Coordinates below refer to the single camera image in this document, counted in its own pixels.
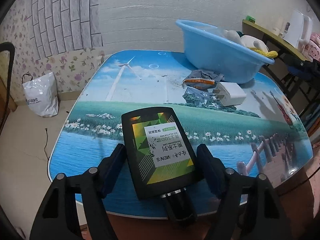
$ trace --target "floral wallpaper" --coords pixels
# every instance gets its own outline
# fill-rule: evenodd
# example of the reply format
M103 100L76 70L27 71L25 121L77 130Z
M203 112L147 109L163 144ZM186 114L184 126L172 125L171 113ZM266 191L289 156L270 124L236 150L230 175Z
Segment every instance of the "floral wallpaper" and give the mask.
M0 43L6 41L16 49L10 89L14 101L25 100L21 81L25 73L38 78L54 72L58 92L79 91L97 71L104 57L102 50L88 48L35 60L28 37L26 0L16 0L0 25ZM8 53L1 52L0 78L5 85L8 62Z

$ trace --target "water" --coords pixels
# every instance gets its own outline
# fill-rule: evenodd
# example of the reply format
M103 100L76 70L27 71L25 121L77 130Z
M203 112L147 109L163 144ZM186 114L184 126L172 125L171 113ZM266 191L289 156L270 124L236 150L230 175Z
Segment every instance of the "water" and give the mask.
M118 143L123 141L62 132L50 161L50 175L54 178L60 172L67 176L81 174L88 168L97 166L104 157L110 156ZM307 144L296 143L296 147L300 153ZM235 170L237 161L244 161L247 164L252 156L249 144L217 145L208 148L226 167ZM260 156L264 165L264 154L261 153ZM309 160L308 157L298 158L298 161L305 164L307 159ZM257 166L254 165L249 175L255 177L257 174ZM204 180L189 186L188 193L198 214L217 210L219 201L211 194ZM82 202L81 195L77 195L76 199ZM158 197L143 201L137 199L127 162L122 167L113 192L103 202L105 209L110 212L143 217L166 217L163 204Z

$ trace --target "electric kettle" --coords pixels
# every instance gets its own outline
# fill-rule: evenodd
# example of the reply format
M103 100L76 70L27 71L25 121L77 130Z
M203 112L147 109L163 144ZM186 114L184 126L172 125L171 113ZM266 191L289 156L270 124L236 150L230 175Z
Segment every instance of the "electric kettle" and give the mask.
M302 14L297 10L292 10L288 32L284 40L302 52L305 45L309 43L312 33L312 20L309 16Z

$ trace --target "white plastic bag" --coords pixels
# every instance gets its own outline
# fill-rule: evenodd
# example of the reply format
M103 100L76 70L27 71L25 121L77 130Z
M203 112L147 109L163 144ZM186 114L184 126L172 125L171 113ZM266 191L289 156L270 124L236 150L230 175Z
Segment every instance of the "white plastic bag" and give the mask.
M58 114L57 86L53 72L25 82L22 86L27 104L34 113L44 117Z

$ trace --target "house illustration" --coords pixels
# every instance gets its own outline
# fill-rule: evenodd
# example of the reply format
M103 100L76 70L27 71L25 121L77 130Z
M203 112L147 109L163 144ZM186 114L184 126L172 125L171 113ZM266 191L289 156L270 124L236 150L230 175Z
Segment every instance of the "house illustration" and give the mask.
M183 98L186 100L187 103L191 103L188 102L188 95L192 96L192 98L190 99L192 100L192 103L196 106L206 105L209 101L210 104L207 106L213 106L218 109L220 108L219 99L217 99L215 94L212 92L205 92L193 87L187 87L187 90L184 93Z

